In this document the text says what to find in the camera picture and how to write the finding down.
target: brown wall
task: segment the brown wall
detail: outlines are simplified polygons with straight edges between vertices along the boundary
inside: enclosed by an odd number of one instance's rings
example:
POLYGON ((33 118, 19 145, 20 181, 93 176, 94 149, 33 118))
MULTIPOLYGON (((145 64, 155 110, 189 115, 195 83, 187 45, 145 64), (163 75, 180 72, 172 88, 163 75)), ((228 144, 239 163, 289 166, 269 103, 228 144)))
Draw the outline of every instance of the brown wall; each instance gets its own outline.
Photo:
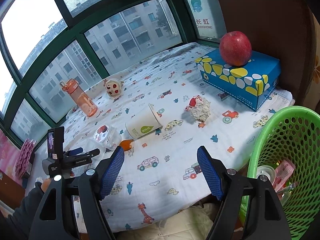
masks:
POLYGON ((252 49, 281 61, 279 85, 301 105, 315 62, 316 34, 304 0, 219 0, 227 32, 241 31, 252 49))
POLYGON ((10 208, 15 209, 20 206, 21 200, 24 198, 25 189, 10 179, 4 172, 0 172, 3 176, 0 179, 0 199, 10 208))

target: pink wrapper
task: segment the pink wrapper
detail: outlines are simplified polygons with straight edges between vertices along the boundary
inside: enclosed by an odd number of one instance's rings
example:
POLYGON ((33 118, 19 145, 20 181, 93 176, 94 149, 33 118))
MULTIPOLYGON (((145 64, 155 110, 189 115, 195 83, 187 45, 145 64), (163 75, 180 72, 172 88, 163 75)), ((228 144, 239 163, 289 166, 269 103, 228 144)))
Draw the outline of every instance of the pink wrapper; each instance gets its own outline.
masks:
POLYGON ((276 168, 276 180, 273 183, 273 188, 276 192, 287 182, 295 168, 296 166, 287 158, 285 158, 276 168))

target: apple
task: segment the apple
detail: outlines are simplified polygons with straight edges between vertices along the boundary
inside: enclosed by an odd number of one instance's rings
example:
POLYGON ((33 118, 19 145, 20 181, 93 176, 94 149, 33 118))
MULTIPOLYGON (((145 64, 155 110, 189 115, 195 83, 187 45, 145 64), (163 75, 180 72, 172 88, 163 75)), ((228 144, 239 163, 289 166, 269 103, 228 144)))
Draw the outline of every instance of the apple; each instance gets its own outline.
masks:
POLYGON ((244 33, 235 31, 223 35, 220 41, 220 55, 231 66, 240 67, 248 63, 251 55, 251 43, 244 33))

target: metal screw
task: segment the metal screw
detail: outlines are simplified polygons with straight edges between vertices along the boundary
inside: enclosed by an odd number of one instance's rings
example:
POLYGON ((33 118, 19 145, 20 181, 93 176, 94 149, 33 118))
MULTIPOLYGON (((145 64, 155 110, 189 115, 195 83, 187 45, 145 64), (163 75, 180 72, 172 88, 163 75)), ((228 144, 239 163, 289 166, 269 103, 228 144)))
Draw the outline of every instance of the metal screw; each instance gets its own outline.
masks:
POLYGON ((59 181, 60 179, 62 179, 62 176, 59 174, 59 175, 56 175, 54 176, 54 181, 59 181))
POLYGON ((85 172, 85 174, 87 174, 88 176, 92 176, 94 173, 95 173, 94 169, 90 169, 85 172))
POLYGON ((229 175, 235 175, 237 172, 236 172, 236 170, 234 170, 234 169, 227 169, 227 173, 228 173, 229 175))
POLYGON ((268 180, 268 177, 266 175, 260 175, 259 178, 262 180, 262 181, 267 181, 268 180))

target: green basket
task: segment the green basket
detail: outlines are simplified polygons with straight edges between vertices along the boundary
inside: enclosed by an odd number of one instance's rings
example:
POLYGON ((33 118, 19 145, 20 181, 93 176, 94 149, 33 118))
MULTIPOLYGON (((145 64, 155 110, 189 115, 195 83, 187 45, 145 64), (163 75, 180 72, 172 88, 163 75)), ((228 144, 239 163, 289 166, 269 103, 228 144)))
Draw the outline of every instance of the green basket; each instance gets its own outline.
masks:
MULTIPOLYGON (((289 106, 275 113, 264 126, 254 145, 248 177, 255 178, 257 167, 287 157, 296 166, 291 182, 299 186, 284 205, 291 237, 298 240, 320 209, 320 116, 302 106, 289 106)), ((240 219, 244 221, 248 197, 244 197, 240 219)))

